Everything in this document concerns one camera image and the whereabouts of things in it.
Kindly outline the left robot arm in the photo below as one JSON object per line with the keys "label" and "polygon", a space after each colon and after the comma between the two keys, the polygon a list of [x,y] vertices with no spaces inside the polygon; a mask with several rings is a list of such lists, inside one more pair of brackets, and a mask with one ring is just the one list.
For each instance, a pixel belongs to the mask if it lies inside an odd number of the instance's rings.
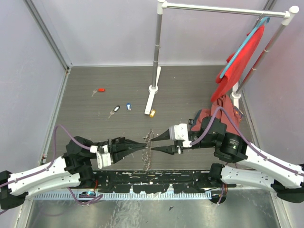
{"label": "left robot arm", "polygon": [[143,150],[146,144],[118,137],[103,142],[92,142],[77,136],[66,145],[66,153],[49,163],[28,171],[0,173],[0,207],[9,210],[26,199],[41,193],[70,187],[90,188],[96,177],[91,160],[101,170]]}

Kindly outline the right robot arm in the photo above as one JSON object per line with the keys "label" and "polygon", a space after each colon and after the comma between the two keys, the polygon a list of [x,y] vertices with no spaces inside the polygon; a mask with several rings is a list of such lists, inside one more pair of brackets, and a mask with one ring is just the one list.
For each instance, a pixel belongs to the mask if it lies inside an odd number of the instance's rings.
{"label": "right robot arm", "polygon": [[228,132],[218,118],[203,118],[198,130],[189,131],[182,123],[173,125],[154,141],[172,140],[173,145],[155,147],[155,151],[181,154],[186,149],[214,148],[214,163],[208,173],[213,187],[246,185],[274,192],[282,200],[302,203],[304,200],[304,166],[274,157],[240,134]]}

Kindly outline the metal disc keyring organizer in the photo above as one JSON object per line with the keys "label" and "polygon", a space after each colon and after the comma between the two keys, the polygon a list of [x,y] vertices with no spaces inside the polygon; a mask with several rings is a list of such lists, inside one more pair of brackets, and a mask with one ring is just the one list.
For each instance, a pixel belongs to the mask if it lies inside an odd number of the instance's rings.
{"label": "metal disc keyring organizer", "polygon": [[152,139],[154,138],[153,130],[151,129],[148,134],[143,138],[146,146],[142,151],[143,171],[148,171],[151,168],[152,162]]}

